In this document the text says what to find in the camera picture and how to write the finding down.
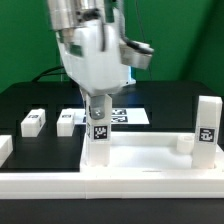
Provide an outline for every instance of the black surface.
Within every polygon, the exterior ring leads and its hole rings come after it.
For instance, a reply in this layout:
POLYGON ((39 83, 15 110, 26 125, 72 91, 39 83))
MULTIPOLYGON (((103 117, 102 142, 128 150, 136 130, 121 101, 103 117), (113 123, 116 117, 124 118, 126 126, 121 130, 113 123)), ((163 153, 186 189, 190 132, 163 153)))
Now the black surface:
MULTIPOLYGON (((113 96, 115 107, 145 107, 150 125, 117 125, 124 131, 192 132, 199 95, 215 95, 201 83, 138 83, 113 96)), ((82 107, 69 83, 18 83, 0 94, 0 134, 12 134, 14 152, 2 172, 77 171, 84 127, 73 138, 56 137, 61 109, 82 107), (38 138, 21 138, 20 122, 35 108, 47 111, 38 138)), ((219 144, 224 144, 223 118, 219 144)), ((23 223, 203 223, 221 224, 223 199, 0 200, 0 224, 23 223)))
POLYGON ((223 224, 222 199, 7 200, 1 224, 223 224))

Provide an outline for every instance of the white platform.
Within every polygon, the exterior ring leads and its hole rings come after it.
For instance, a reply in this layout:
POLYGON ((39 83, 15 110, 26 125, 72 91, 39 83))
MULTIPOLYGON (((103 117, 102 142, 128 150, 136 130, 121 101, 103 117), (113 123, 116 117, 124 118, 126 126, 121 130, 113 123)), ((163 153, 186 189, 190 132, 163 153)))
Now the white platform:
POLYGON ((108 167, 82 156, 80 173, 0 174, 0 199, 224 198, 223 151, 215 169, 191 169, 191 156, 175 151, 178 135, 113 133, 108 167))

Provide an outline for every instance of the white base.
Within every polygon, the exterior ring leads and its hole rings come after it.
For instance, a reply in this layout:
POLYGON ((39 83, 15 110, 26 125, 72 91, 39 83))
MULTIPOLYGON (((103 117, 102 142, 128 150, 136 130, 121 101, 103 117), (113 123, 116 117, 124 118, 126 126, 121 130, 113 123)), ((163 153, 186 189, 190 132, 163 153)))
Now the white base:
POLYGON ((80 173, 0 174, 0 199, 224 198, 218 146, 215 169, 191 169, 191 156, 174 151, 178 133, 113 135, 112 145, 121 147, 112 147, 108 167, 87 167, 82 156, 80 173), (141 155, 124 143, 140 146, 141 155))

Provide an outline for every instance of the white block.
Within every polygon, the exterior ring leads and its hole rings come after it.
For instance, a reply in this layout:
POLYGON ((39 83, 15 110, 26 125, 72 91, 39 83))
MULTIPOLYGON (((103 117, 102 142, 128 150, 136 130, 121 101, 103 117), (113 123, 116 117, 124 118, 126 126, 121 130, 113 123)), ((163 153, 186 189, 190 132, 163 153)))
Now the white block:
POLYGON ((193 168, 213 169, 222 111, 220 97, 200 96, 193 149, 193 168))
POLYGON ((12 137, 10 135, 0 136, 0 167, 9 157, 13 150, 12 147, 12 137))
POLYGON ((93 120, 89 115, 90 97, 86 101, 86 163, 107 166, 110 161, 112 99, 105 96, 105 117, 93 120))
POLYGON ((75 127, 75 109, 62 110, 57 121, 58 137, 72 136, 75 127))
POLYGON ((21 123, 22 137, 37 137, 46 122, 45 110, 31 110, 21 123))

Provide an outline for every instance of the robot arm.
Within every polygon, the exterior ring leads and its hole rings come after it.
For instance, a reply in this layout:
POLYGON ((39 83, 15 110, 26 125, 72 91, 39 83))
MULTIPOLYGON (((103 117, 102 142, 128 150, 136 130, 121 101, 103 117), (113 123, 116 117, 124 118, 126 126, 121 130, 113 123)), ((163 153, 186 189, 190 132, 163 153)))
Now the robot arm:
POLYGON ((112 0, 47 0, 52 27, 67 74, 90 96, 118 92, 127 66, 147 68, 153 49, 125 37, 112 0))
POLYGON ((129 80, 129 66, 147 68, 153 49, 124 34, 123 0, 47 0, 61 58, 86 106, 88 165, 109 163, 112 99, 129 80))

